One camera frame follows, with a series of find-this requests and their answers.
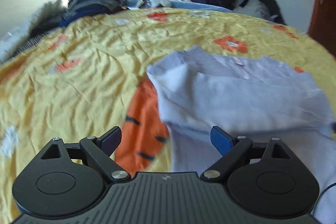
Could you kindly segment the lavender long sleeve top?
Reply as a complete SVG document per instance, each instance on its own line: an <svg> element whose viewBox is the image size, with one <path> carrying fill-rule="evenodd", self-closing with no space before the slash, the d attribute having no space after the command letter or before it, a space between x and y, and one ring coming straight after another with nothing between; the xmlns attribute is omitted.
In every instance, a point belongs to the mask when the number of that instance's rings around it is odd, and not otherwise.
<svg viewBox="0 0 336 224"><path fill-rule="evenodd" d="M310 73L269 57L212 55L192 47L149 66L147 76L169 129L173 172L202 173L219 160L210 141L214 126L256 142L276 136L319 183L323 196L314 216L335 223L335 116Z"/></svg>

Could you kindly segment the dark folded clothes stack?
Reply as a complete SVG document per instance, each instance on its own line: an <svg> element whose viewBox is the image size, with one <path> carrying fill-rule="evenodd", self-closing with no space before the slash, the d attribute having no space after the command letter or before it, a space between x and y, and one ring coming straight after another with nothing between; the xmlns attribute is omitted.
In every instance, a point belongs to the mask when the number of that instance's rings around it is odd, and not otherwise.
<svg viewBox="0 0 336 224"><path fill-rule="evenodd" d="M44 5L38 18L29 27L29 36L49 32L55 28L64 28L75 20L85 16L114 14L122 11L125 0L56 0Z"/></svg>

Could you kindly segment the yellow carrot print quilt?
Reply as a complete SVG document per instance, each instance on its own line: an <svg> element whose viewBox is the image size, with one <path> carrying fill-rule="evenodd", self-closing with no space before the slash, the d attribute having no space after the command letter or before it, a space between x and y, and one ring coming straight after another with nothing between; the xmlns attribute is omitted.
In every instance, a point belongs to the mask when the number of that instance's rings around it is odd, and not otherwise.
<svg viewBox="0 0 336 224"><path fill-rule="evenodd" d="M13 182L50 139L76 142L122 125L146 67L192 46L285 62L311 73L335 105L335 58L293 27L185 9L79 19L1 66L1 223L18 217Z"/></svg>

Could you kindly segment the black backpack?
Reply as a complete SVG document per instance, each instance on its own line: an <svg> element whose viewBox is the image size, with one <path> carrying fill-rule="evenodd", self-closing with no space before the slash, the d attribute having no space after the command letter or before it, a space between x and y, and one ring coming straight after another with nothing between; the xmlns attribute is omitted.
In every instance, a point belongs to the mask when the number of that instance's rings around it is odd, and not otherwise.
<svg viewBox="0 0 336 224"><path fill-rule="evenodd" d="M286 25L286 22L282 16L280 7L276 2L276 0L259 0L259 1L262 2L268 9L271 22Z"/></svg>

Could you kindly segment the light grey text quilt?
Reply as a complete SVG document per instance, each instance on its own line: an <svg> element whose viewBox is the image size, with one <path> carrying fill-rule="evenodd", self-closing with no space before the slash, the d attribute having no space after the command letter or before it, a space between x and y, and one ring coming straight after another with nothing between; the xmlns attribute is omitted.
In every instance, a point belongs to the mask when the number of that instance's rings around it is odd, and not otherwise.
<svg viewBox="0 0 336 224"><path fill-rule="evenodd" d="M1 37L1 64L14 56L17 49L34 34L38 35L57 28L68 0L48 0L19 25Z"/></svg>

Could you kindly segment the brown wooden door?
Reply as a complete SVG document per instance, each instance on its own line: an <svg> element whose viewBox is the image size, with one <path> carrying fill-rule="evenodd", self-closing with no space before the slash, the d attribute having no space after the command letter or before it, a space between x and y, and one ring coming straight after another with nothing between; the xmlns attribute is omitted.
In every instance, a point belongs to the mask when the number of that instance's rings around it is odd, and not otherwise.
<svg viewBox="0 0 336 224"><path fill-rule="evenodd" d="M336 0L315 0L308 35L335 55Z"/></svg>

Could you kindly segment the blue knitted blanket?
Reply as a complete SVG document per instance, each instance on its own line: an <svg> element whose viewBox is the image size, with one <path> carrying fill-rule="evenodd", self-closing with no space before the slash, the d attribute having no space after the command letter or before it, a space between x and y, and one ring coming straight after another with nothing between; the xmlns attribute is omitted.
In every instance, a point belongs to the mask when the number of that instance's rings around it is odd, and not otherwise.
<svg viewBox="0 0 336 224"><path fill-rule="evenodd" d="M138 9L137 2L141 0L124 0L125 5L129 9ZM171 8L173 9L187 9L187 10L209 10L209 11L219 11L219 12L232 12L229 9L213 6L213 5L206 5L201 3L195 2L184 2L179 0L169 0L171 3Z"/></svg>

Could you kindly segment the white plastic bag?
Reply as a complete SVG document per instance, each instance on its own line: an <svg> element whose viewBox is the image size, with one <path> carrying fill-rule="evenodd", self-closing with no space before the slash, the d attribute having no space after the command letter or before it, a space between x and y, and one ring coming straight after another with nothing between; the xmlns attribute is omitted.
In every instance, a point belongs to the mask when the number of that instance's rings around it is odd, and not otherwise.
<svg viewBox="0 0 336 224"><path fill-rule="evenodd" d="M172 3L169 0L139 0L136 6L141 8L159 8L159 7L171 7Z"/></svg>

